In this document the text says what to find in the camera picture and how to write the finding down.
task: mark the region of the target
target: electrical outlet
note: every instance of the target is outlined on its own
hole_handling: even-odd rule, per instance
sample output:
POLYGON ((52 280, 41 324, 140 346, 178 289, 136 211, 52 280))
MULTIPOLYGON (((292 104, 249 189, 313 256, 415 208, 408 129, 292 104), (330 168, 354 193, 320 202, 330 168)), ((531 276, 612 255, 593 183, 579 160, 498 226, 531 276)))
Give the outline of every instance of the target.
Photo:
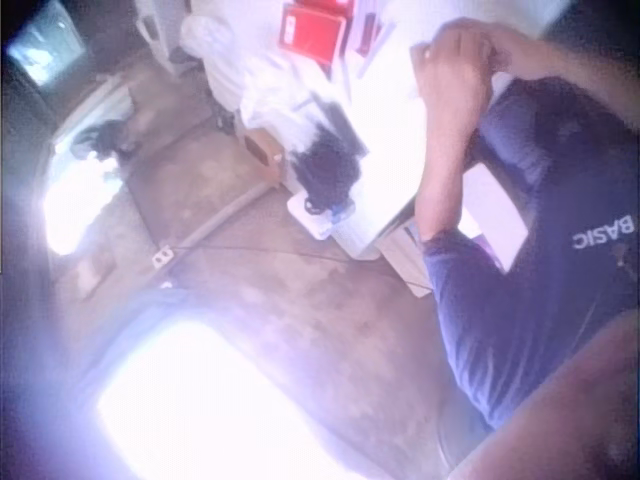
POLYGON ((174 258, 175 254, 173 253, 173 250, 171 250, 169 246, 164 246, 158 250, 158 253, 151 257, 151 261, 153 262, 153 266, 156 270, 160 270, 174 258))

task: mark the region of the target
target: power cord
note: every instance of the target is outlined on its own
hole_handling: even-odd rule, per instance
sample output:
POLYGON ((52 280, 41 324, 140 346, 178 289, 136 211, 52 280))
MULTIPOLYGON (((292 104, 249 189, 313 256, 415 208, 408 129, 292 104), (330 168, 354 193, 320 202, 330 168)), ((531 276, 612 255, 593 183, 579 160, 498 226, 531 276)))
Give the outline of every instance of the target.
POLYGON ((315 260, 323 260, 323 261, 328 261, 328 262, 334 262, 334 263, 339 263, 339 264, 343 264, 343 265, 349 265, 349 266, 357 266, 358 268, 362 268, 364 270, 369 271, 370 273, 373 273, 375 275, 378 275, 380 277, 383 278, 388 278, 391 280, 396 280, 396 281, 400 281, 402 283, 405 283, 407 285, 411 285, 414 287, 418 287, 418 288, 422 288, 426 291, 431 291, 430 288, 425 287, 424 285, 420 285, 419 283, 415 283, 415 282, 409 282, 409 281, 405 281, 400 277, 394 276, 394 275, 387 275, 385 273, 379 272, 377 270, 373 270, 371 268, 368 268, 366 265, 360 263, 360 262, 354 262, 353 260, 343 260, 341 258, 336 258, 336 257, 327 257, 327 256, 323 256, 323 255, 315 255, 313 253, 300 253, 300 252, 287 252, 287 251, 282 251, 282 250, 271 250, 268 248, 257 248, 257 247, 238 247, 238 246, 226 246, 226 245, 198 245, 195 247, 169 247, 172 250, 175 251, 183 251, 183 252, 189 252, 189 251, 196 251, 196 250, 212 250, 212 251, 241 251, 241 252, 255 252, 255 253, 264 253, 264 254, 268 254, 268 255, 289 255, 289 256, 295 256, 295 257, 300 257, 300 258, 313 258, 315 260))

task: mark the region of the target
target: brown box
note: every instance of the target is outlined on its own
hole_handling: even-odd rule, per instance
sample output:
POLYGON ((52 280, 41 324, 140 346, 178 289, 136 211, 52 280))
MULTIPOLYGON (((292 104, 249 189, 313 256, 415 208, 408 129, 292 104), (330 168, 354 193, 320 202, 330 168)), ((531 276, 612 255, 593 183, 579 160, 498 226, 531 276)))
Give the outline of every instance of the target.
POLYGON ((264 128, 246 129, 236 118, 236 135, 240 144, 257 160, 262 175, 270 184, 282 181, 284 148, 264 128))

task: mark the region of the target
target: sunlight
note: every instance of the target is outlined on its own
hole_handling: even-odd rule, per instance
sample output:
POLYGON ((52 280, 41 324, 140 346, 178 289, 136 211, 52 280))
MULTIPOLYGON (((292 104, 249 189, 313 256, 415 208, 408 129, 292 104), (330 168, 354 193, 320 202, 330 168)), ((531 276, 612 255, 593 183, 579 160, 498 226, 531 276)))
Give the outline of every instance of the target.
POLYGON ((174 324, 129 356, 98 412, 144 479, 361 478, 322 450, 282 392, 199 322, 174 324))
POLYGON ((118 193, 122 180, 105 178, 117 168, 115 158, 77 161, 49 188, 44 199, 47 243, 58 255, 76 250, 87 227, 118 193))

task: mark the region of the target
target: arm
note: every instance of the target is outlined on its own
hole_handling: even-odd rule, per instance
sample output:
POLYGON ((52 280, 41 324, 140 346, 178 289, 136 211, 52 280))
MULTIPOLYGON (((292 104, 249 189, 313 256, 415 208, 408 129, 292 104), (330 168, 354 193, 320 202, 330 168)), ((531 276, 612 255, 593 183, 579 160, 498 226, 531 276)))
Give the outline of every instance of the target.
POLYGON ((596 335, 450 480, 635 478, 638 313, 596 335))
POLYGON ((640 130, 640 82, 625 65, 603 57, 556 48, 555 76, 585 90, 619 117, 640 130))
POLYGON ((456 22, 445 26, 428 49, 412 51, 428 112, 425 170, 415 206, 424 242, 460 221, 465 154, 491 96, 490 52, 483 33, 456 22))
POLYGON ((640 82, 624 64, 575 53, 529 38, 499 24, 465 20, 485 32, 494 51, 494 68, 523 80, 560 77, 585 90, 635 131, 640 129, 640 82))

